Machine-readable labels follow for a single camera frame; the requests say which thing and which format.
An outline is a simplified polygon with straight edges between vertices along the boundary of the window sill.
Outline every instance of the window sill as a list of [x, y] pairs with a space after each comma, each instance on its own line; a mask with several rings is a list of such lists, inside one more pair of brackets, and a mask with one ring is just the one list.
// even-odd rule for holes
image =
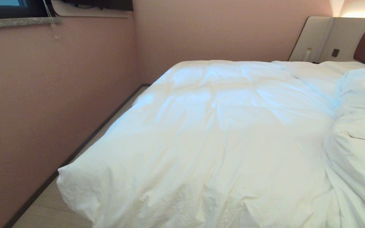
[[[61, 17], [53, 17], [53, 21], [55, 23], [61, 23]], [[0, 19], [0, 27], [32, 25], [32, 24], [47, 24], [47, 23], [50, 23], [50, 19], [48, 17]]]

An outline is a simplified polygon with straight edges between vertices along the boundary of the bed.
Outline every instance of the bed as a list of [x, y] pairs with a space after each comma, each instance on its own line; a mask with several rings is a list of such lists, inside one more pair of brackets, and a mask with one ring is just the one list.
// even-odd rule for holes
[[181, 62], [59, 190], [95, 228], [365, 227], [362, 62]]

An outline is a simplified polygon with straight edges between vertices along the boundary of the bottle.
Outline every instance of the bottle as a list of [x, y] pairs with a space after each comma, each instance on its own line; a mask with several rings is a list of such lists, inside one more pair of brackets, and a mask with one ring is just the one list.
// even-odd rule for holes
[[302, 57], [302, 62], [309, 62], [309, 58], [311, 56], [312, 48], [309, 47], [308, 50], [305, 52], [305, 54]]

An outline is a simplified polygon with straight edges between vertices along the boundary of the television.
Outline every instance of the television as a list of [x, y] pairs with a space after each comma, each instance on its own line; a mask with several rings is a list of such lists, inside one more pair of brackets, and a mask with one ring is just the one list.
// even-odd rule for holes
[[132, 0], [63, 0], [64, 3], [133, 11]]

